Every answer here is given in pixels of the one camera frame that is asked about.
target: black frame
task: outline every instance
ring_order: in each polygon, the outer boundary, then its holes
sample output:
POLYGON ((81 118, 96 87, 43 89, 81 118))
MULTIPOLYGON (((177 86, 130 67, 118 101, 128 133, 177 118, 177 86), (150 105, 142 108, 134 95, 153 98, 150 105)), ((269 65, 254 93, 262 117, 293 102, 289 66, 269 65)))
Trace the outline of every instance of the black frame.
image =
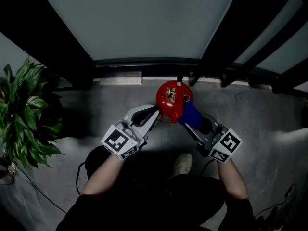
POLYGON ((94 77, 141 71, 143 76, 193 77, 191 86, 201 76, 207 76, 221 79, 223 87, 235 80, 248 80, 253 84, 272 85, 275 93, 306 96, 293 87, 308 80, 305 77, 307 59, 282 75, 256 66, 308 21, 307 0, 302 0, 304 5, 296 15, 245 64, 233 63, 287 1, 233 0, 201 59, 136 57, 94 61, 47 0, 0 0, 0 13, 5 21, 0 24, 0 31, 21 49, 71 82, 73 87, 68 87, 69 90, 90 89, 94 77), (30 18, 37 18, 38 22, 32 22, 30 18))

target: forearm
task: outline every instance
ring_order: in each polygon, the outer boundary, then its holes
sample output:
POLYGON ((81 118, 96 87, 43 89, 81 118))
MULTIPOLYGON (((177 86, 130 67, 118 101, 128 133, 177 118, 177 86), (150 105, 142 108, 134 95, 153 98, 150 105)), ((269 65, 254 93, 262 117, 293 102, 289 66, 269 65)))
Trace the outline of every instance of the forearm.
POLYGON ((248 199, 246 184, 232 159, 225 164, 217 164, 220 179, 226 186, 227 193, 235 199, 248 199))
POLYGON ((123 164, 124 160, 121 161, 115 155, 110 155, 89 178, 81 194, 100 195, 108 191, 114 185, 123 164))

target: concrete floor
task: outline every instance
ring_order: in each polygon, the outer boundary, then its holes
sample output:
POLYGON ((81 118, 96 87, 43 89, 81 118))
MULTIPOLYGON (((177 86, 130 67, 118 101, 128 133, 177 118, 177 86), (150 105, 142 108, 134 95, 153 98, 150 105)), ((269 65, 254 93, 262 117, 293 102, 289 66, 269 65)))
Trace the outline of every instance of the concrete floor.
MULTIPOLYGON (((52 168, 41 165, 39 169, 26 169, 29 177, 57 205, 68 211, 78 198, 75 190, 78 165, 93 148, 101 145, 109 126, 116 124, 129 108, 154 103, 162 83, 164 81, 147 80, 138 86, 95 86, 91 91, 59 92, 64 97, 63 106, 76 116, 77 137, 59 140, 58 147, 65 155, 49 159, 52 168)), ((304 100, 274 95, 270 90, 238 85, 223 89, 219 84, 204 82, 198 82, 192 92, 194 106, 199 111, 213 115, 243 139, 233 160, 246 181, 254 213, 283 202, 286 191, 296 183, 297 189, 289 204, 290 215, 293 215, 307 188, 305 182, 308 182, 308 129, 302 129, 300 124, 304 100)), ((199 155, 196 142, 178 124, 159 122, 148 137, 143 154, 190 152, 193 155, 192 173, 199 173, 208 161, 199 155)), ((161 161, 166 162, 164 156, 156 158, 155 167, 152 166, 155 171, 161 161)), ((217 166, 210 164, 204 176, 217 177, 217 166)), ((86 171, 82 168, 80 189, 86 179, 86 171)), ((0 202, 28 231, 53 231, 64 217, 21 172, 13 186, 0 185, 0 202)), ((280 215, 285 218, 283 206, 280 208, 280 215)), ((225 212, 224 206, 203 226, 217 230, 225 212)))

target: sleeve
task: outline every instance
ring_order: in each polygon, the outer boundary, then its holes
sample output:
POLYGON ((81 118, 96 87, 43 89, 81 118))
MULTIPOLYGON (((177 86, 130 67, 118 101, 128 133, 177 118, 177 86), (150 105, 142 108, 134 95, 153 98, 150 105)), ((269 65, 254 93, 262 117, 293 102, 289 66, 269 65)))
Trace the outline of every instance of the sleeve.
POLYGON ((56 231, 88 230, 89 224, 96 219, 98 200, 92 196, 81 195, 60 222, 56 231))
POLYGON ((227 214, 223 219, 218 231, 237 230, 255 231, 256 220, 248 199, 226 200, 227 214))

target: cable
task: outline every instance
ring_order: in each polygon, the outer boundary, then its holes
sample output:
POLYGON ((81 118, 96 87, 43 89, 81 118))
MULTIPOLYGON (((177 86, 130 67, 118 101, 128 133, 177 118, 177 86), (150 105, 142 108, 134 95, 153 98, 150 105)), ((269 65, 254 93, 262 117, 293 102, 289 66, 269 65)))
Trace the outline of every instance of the cable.
POLYGON ((276 207, 276 206, 286 204, 286 203, 287 203, 287 200, 290 198, 290 196, 292 196, 292 195, 295 193, 295 190, 294 190, 294 192, 293 192, 292 194, 289 195, 289 193, 291 192, 293 186, 295 186, 295 189, 296 189, 297 185, 296 185, 296 184, 292 184, 292 185, 290 186, 289 190, 287 191, 287 193, 285 194, 285 200, 284 200, 282 203, 280 203, 280 204, 275 204, 275 205, 273 205, 273 206, 271 206, 271 207, 269 207, 269 208, 266 208, 266 209, 260 211, 260 212, 259 212, 258 214, 256 214, 254 217, 256 218, 256 216, 260 215, 260 214, 263 213, 264 211, 267 211, 267 210, 269 210, 269 209, 272 209, 272 208, 274 208, 274 207, 276 207))
POLYGON ((203 167, 203 169, 201 169, 199 176, 202 176, 204 170, 206 169, 206 167, 212 163, 213 161, 215 161, 215 159, 210 160, 209 162, 207 162, 207 164, 205 164, 205 166, 203 167))
POLYGON ((77 193, 80 195, 80 192, 79 192, 79 190, 78 190, 78 178, 79 178, 79 172, 80 172, 80 168, 81 168, 81 166, 83 166, 85 164, 85 162, 83 162, 82 164, 80 164, 79 166, 78 166, 78 171, 77 171, 77 175, 76 175, 76 185, 75 185, 75 187, 76 187, 76 191, 77 191, 77 193))
POLYGON ((29 179, 29 181, 32 183, 32 185, 40 192, 40 194, 43 195, 43 197, 45 197, 47 200, 49 200, 49 202, 51 202, 54 206, 56 206, 59 210, 63 211, 64 213, 67 213, 66 211, 62 210, 58 205, 56 205, 53 201, 51 201, 51 199, 49 197, 47 197, 37 186, 36 184, 30 179, 30 177, 17 165, 17 167, 19 168, 19 170, 21 172, 23 172, 23 174, 29 179))

